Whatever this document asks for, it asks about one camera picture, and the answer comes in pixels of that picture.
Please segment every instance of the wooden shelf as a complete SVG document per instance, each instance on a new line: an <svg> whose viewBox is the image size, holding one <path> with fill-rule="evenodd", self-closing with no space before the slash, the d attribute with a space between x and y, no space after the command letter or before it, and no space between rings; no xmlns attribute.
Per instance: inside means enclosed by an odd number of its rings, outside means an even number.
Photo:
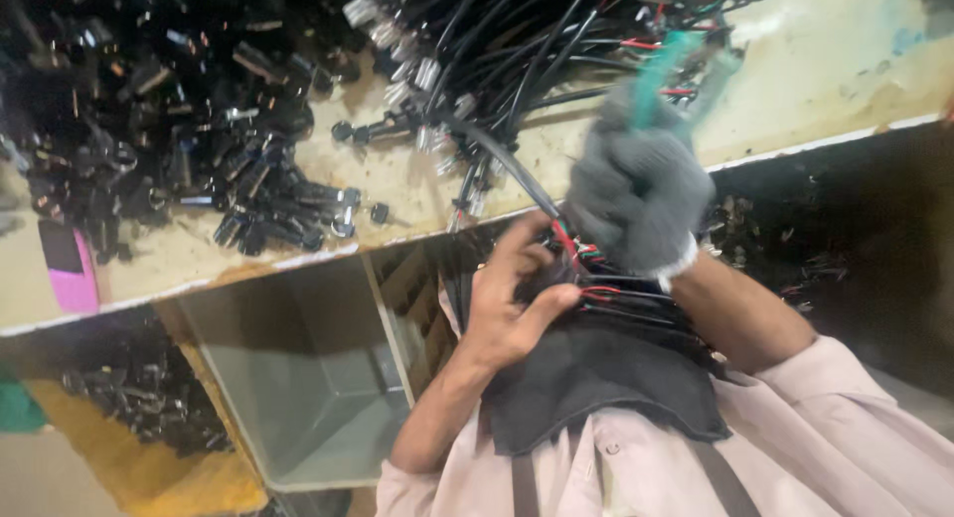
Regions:
<svg viewBox="0 0 954 517"><path fill-rule="evenodd" d="M748 55L697 131L700 161L718 169L937 120L954 92L954 1L936 7L927 15L920 0L769 0L733 12L733 41L746 46ZM113 261L96 270L102 310L444 231L461 176L439 179L433 165L441 158L413 153L400 143L358 150L332 141L331 127L341 119L356 125L381 119L385 82L372 75L369 59L363 75L313 105L315 132L298 145L297 159L310 179L357 187L365 203L388 203L412 228L378 227L362 213L356 237L330 240L319 253L268 251L246 258L211 243L219 214L181 213L162 230L143 229L133 242L131 263ZM554 197L566 193L572 157L582 149L598 102L537 111L525 122L517 156ZM26 194L9 165L4 169L6 182ZM507 180L487 195L484 217L528 206L527 195ZM21 216L25 227L0 238L5 279L0 337L80 317L57 307L36 218L30 211Z"/></svg>

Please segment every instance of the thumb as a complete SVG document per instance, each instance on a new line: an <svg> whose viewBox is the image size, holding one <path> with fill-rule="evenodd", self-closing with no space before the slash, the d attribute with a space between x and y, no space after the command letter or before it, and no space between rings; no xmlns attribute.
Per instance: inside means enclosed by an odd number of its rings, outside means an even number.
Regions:
<svg viewBox="0 0 954 517"><path fill-rule="evenodd" d="M543 331L580 298L573 284L558 284L542 291L517 321L517 333L523 340L540 340Z"/></svg>

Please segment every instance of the glove cuff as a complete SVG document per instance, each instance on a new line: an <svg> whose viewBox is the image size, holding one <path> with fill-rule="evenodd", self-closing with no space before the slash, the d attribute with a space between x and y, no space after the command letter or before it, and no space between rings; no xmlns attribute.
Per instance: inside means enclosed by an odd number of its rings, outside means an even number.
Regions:
<svg viewBox="0 0 954 517"><path fill-rule="evenodd" d="M672 264L667 264L661 268L650 271L648 274L651 278L656 279L659 282L659 288L666 294L673 289L673 284L670 281L673 277L681 274L686 269L693 266L696 263L696 257L699 254L698 243L696 243L696 237L692 232L686 232L686 244L683 246L681 253L679 254L679 259L674 261Z"/></svg>

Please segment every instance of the pile of keys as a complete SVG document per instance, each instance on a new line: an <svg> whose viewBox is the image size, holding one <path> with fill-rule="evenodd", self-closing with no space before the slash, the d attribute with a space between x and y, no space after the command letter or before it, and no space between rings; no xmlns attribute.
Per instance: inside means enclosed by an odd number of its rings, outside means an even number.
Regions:
<svg viewBox="0 0 954 517"><path fill-rule="evenodd" d="M33 208L132 257L124 219L225 214L215 240L317 250L351 236L361 194L310 182L308 99L359 77L346 0L0 0L0 152Z"/></svg>

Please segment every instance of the shirt sleeve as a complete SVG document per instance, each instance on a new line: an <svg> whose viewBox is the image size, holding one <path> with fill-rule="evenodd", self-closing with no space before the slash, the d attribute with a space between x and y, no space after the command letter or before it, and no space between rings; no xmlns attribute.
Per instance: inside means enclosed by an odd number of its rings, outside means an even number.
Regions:
<svg viewBox="0 0 954 517"><path fill-rule="evenodd" d="M913 513L954 508L954 444L901 410L840 341L819 337L756 377Z"/></svg>
<svg viewBox="0 0 954 517"><path fill-rule="evenodd" d="M440 474L408 474L385 460L381 463L376 515L428 517L440 481Z"/></svg>

